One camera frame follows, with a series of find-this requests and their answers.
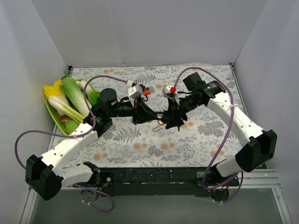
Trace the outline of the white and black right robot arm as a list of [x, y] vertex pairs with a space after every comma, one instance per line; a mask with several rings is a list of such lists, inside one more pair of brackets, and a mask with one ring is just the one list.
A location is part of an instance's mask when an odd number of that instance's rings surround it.
[[180, 128], [187, 121], [187, 113], [204, 105], [216, 113], [239, 140], [242, 148], [227, 159], [213, 165], [206, 180], [222, 185], [234, 174], [251, 172], [268, 160], [275, 152], [277, 134], [255, 124], [241, 109], [233, 104], [228, 90], [219, 81], [206, 83], [197, 72], [183, 80], [190, 95], [179, 98], [176, 88], [166, 86], [163, 96], [168, 99], [168, 109], [162, 115], [166, 129]]

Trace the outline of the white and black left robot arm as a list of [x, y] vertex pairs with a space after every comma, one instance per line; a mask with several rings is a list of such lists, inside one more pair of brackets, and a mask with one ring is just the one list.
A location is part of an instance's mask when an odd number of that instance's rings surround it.
[[65, 165], [84, 147], [96, 141], [111, 126], [114, 117], [132, 117], [134, 124], [143, 124], [157, 120], [157, 113], [150, 109], [141, 97], [132, 102], [119, 102], [114, 89], [101, 91], [97, 103], [92, 107], [96, 117], [96, 126], [92, 128], [91, 116], [85, 118], [74, 134], [89, 131], [89, 134], [64, 139], [50, 151], [40, 157], [30, 156], [26, 161], [26, 183], [44, 200], [53, 198], [61, 188], [77, 183], [94, 187], [100, 180], [100, 169], [91, 162], [74, 167]]

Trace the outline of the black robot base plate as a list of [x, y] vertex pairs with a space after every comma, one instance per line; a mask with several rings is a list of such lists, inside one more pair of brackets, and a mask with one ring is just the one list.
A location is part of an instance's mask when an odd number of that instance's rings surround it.
[[191, 195], [209, 197], [200, 182], [205, 167], [101, 168], [93, 188], [110, 196]]

